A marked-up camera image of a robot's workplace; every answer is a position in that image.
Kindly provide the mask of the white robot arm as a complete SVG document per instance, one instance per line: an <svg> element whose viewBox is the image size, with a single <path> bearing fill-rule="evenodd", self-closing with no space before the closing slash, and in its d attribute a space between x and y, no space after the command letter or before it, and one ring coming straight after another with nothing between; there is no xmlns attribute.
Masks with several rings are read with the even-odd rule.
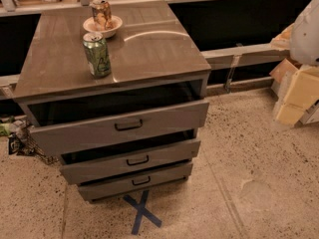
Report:
<svg viewBox="0 0 319 239"><path fill-rule="evenodd" d="M290 38L290 56L300 64L319 65L319 0L311 0L296 18Z"/></svg>

